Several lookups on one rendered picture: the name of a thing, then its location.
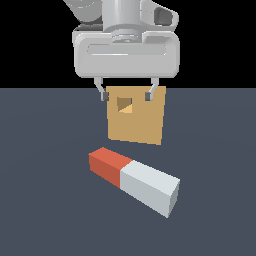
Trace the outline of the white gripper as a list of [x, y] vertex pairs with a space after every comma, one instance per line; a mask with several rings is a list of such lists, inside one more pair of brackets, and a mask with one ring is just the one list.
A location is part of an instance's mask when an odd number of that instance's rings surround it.
[[151, 78], [145, 101], [152, 101], [159, 78], [179, 71], [180, 41], [173, 32], [146, 31], [141, 43], [113, 43], [110, 33], [89, 31], [74, 31], [72, 38], [75, 72], [94, 78], [102, 101], [109, 100], [103, 78]]

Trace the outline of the tan box with square hole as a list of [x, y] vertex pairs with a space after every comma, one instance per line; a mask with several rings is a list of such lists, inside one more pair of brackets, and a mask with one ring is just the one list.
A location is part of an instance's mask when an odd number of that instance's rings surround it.
[[162, 141], [166, 87], [153, 92], [146, 101], [149, 86], [107, 86], [108, 138], [160, 145]]

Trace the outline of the red and white peg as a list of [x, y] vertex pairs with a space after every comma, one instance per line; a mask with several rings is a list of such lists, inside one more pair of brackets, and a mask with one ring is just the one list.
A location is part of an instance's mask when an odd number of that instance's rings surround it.
[[90, 170], [168, 218], [178, 198], [180, 179], [104, 147], [88, 154]]

